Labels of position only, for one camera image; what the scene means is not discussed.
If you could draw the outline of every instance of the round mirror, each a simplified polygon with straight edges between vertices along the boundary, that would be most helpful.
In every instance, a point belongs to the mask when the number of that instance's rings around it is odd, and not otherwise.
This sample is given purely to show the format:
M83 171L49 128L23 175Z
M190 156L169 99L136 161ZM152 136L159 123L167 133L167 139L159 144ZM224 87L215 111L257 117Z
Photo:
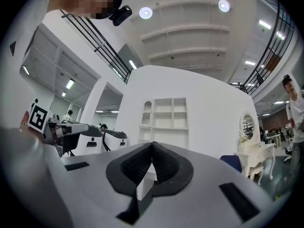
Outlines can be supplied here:
M248 136L248 139L252 138L254 131L253 119L248 114L246 114L243 118L243 131L244 134Z

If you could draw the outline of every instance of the white cabinet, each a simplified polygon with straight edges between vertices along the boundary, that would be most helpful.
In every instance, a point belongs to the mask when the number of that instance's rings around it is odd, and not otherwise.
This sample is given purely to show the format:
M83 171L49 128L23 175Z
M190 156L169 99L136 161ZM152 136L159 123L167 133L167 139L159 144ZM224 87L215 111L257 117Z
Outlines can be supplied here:
M153 141L188 148L186 98L155 99L144 102L138 142Z

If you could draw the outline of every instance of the white partition wall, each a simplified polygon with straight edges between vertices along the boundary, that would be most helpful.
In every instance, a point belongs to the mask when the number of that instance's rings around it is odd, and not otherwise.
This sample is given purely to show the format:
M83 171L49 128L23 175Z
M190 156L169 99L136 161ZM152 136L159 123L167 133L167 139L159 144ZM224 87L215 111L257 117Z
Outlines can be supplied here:
M235 87L186 70L144 66L131 73L115 129L127 134L129 145L158 140L219 158L237 151L244 112L258 125L252 98ZM258 130L253 138L258 141Z

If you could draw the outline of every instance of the white desk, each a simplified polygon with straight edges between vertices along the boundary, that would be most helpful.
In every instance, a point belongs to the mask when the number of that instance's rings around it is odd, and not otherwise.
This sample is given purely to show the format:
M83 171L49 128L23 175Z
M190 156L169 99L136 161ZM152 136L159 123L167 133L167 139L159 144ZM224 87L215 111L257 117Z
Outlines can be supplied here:
M269 143L259 147L259 143L256 145L249 146L245 151L235 152L242 163L243 171L242 173L246 176L249 175L250 167L256 167L257 164L263 162L266 159L272 158L271 169L270 169L270 180L272 180L272 170L275 165L275 144Z
M281 146L281 134L276 134L274 136L271 137L266 137L266 139L274 139L275 138L275 144L276 144L276 148Z

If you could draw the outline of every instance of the ceiling light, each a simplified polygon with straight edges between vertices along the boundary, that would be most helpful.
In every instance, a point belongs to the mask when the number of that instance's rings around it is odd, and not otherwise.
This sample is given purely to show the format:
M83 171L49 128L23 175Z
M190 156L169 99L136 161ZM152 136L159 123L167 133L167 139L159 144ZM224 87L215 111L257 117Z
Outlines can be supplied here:
M115 68L113 68L114 72L121 78L122 76L117 72Z
M253 65L253 66L256 64L256 63L249 62L249 61L246 61L245 63L246 63L246 64L249 64L249 65Z
M218 7L222 12L228 12L230 9L230 5L227 0L220 0L218 2Z
M139 16L142 19L149 19L149 18L151 18L152 14L153 14L152 9L150 9L148 7L143 7L143 8L141 8L141 10L139 10Z
M260 25L263 25L263 26L266 27L267 29L271 29L271 26L268 25L267 23L265 23L265 22L262 21L262 20L259 21L259 24L260 24Z
M276 33L276 35L277 35L279 38L281 38L282 40L285 39L285 37L284 37L279 31Z
M24 71L29 75L29 72L25 66L23 66Z
M130 60L129 63L131 64L131 66L132 66L134 69L137 69L137 67L135 66L134 62L132 62L132 60Z
M66 85L66 88L70 89L72 87L73 83L75 83L75 81L73 79L70 79L68 84Z

